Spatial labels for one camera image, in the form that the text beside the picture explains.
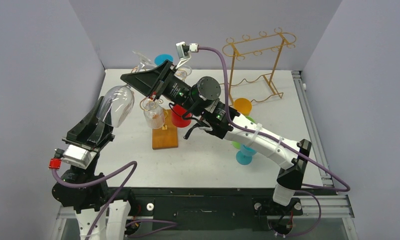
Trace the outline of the patterned clear glass goblet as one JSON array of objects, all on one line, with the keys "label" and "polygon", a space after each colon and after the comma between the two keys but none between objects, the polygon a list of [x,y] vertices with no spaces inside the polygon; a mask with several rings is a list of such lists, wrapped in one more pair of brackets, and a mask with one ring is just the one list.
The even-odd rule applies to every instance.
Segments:
[{"label": "patterned clear glass goblet", "polygon": [[165,123],[165,113],[164,109],[161,106],[163,100],[151,100],[149,99],[143,105],[144,117],[147,125],[151,129],[160,129],[164,126]]}]

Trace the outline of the small clear wine glass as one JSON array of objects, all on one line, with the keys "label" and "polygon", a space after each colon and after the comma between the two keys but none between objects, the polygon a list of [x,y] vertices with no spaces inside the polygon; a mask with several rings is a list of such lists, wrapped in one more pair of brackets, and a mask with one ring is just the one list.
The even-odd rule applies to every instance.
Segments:
[{"label": "small clear wine glass", "polygon": [[118,128],[132,111],[134,102],[134,92],[128,84],[115,86],[103,97],[96,117],[104,124]]}]

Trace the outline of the red plastic goblet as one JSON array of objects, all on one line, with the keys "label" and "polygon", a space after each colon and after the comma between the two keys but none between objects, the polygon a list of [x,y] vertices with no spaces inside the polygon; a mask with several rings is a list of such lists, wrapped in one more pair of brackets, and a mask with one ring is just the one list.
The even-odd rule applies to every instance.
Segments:
[{"label": "red plastic goblet", "polygon": [[186,110],[179,105],[171,105],[171,121],[177,128],[185,128],[191,124],[190,119],[183,119]]}]

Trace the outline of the gold spiral rack wooden base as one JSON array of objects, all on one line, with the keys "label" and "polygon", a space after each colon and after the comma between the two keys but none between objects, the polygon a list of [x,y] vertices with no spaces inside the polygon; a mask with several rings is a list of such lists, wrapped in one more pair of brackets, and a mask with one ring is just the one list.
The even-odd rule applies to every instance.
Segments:
[{"label": "gold spiral rack wooden base", "polygon": [[[144,97],[140,101],[139,107],[141,108],[142,111],[143,111],[143,105],[148,100],[153,100],[153,99],[151,97]],[[165,109],[164,107],[163,107],[163,109],[164,109],[164,113],[165,113],[164,126],[159,129],[152,129],[152,149],[153,150],[171,149],[171,148],[178,147],[178,130],[177,130],[177,127],[171,121],[171,110]]]}]

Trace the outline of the clear champagne flute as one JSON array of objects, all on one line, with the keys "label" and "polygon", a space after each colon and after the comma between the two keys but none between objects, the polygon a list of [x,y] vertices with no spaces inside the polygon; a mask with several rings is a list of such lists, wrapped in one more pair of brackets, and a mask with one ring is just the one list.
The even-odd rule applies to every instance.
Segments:
[{"label": "clear champagne flute", "polygon": [[155,63],[153,63],[149,58],[147,58],[140,52],[133,51],[133,53],[138,57],[139,63],[136,67],[132,69],[131,73],[147,71],[157,67]]}]

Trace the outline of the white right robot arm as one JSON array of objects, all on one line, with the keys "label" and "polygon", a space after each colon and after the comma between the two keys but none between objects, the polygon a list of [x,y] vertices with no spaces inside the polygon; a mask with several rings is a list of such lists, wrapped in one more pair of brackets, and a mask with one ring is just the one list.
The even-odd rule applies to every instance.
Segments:
[{"label": "white right robot arm", "polygon": [[310,141],[286,139],[264,129],[231,107],[228,100],[221,100],[225,92],[215,78],[206,75],[196,83],[186,83],[176,76],[168,60],[150,70],[124,73],[120,79],[145,97],[153,100],[164,97],[199,117],[196,126],[206,133],[239,142],[275,162],[280,171],[270,208],[277,214],[289,208],[295,192],[303,185]]}]

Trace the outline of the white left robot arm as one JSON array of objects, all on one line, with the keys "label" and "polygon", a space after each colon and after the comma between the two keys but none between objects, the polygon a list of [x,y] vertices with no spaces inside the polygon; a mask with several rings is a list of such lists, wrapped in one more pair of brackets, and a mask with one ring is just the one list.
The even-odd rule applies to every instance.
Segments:
[{"label": "white left robot arm", "polygon": [[104,174],[95,174],[100,151],[114,140],[113,127],[97,118],[104,103],[92,109],[62,140],[67,149],[55,149],[49,168],[57,183],[51,193],[63,207],[73,208],[82,240],[122,240],[126,218],[137,208],[136,199],[112,190]]}]

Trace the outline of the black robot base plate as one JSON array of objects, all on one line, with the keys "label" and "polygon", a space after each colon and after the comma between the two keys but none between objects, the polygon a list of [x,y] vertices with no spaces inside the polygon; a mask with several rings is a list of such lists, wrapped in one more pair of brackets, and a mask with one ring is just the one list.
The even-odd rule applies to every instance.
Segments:
[{"label": "black robot base plate", "polygon": [[265,231],[268,221],[285,224],[303,215],[298,197],[288,206],[272,200],[273,188],[124,187],[117,200],[129,200],[130,215],[151,217],[154,229],[176,223],[179,231]]}]

